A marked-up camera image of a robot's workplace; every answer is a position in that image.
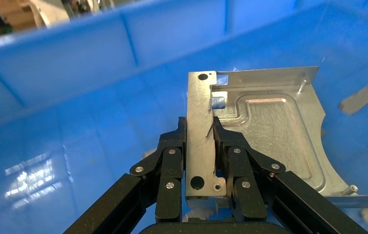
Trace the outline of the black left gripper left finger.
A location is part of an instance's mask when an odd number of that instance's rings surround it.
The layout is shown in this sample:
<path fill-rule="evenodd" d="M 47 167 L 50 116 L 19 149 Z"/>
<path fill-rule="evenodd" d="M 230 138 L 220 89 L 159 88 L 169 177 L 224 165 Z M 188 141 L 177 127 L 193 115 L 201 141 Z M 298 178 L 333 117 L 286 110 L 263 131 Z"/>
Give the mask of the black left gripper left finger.
<path fill-rule="evenodd" d="M 182 218 L 187 121 L 160 135 L 155 152 L 130 168 L 66 231 L 67 234 L 130 234 L 148 207 L 156 205 L 155 224 L 143 234 L 166 234 Z"/>

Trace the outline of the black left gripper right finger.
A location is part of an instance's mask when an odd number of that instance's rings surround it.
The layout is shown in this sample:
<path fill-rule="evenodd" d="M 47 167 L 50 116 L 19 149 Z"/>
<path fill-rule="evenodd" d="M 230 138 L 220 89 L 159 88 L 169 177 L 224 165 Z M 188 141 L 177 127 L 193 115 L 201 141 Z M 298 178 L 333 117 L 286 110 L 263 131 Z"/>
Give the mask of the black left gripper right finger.
<path fill-rule="evenodd" d="M 240 132 L 213 118 L 216 156 L 230 190 L 233 216 L 258 233 L 364 234 L 366 230 Z"/>

